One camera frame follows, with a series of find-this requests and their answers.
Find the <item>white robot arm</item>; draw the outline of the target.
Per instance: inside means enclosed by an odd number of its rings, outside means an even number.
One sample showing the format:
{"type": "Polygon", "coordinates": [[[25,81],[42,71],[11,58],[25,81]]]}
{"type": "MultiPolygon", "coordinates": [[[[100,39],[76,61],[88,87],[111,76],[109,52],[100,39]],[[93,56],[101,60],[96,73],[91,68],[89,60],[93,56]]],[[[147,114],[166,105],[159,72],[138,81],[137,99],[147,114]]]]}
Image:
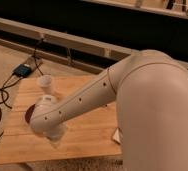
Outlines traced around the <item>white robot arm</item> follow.
{"type": "Polygon", "coordinates": [[[58,125],[111,102],[124,171],[188,171],[188,70],[160,51],[115,63],[58,103],[37,102],[29,125],[54,137],[58,125]]]}

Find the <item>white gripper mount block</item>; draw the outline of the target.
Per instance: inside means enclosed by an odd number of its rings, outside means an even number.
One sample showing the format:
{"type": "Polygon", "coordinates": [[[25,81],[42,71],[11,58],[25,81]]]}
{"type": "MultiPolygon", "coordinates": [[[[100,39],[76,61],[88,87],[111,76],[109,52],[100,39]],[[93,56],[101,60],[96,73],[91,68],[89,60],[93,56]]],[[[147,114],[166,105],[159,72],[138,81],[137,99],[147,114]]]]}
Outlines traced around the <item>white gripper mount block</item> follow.
{"type": "Polygon", "coordinates": [[[62,136],[65,134],[66,126],[65,125],[58,125],[53,129],[47,131],[45,136],[49,140],[60,140],[62,136]]]}

